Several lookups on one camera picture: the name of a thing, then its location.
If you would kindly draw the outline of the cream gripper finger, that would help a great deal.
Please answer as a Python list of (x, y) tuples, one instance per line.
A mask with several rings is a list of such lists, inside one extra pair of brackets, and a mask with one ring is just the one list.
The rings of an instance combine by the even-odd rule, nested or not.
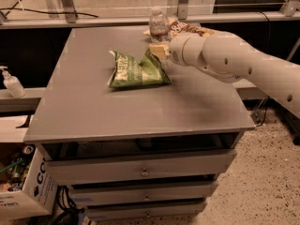
[(166, 60), (169, 56), (169, 46), (167, 44), (150, 43), (149, 50), (151, 54), (162, 60)]

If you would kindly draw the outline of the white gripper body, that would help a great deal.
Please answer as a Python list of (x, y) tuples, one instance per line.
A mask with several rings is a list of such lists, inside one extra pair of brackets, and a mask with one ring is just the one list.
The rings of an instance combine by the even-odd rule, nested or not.
[(191, 66), (197, 58), (197, 52), (194, 50), (193, 34), (181, 34), (174, 37), (169, 43), (169, 52), (171, 60), (180, 66)]

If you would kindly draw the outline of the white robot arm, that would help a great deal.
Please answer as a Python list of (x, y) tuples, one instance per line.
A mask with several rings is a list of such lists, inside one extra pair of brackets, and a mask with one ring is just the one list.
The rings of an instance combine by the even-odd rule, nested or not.
[(246, 79), (300, 117), (300, 66), (261, 52), (233, 33), (180, 33), (168, 43), (151, 43), (149, 49), (160, 59), (195, 67), (225, 83)]

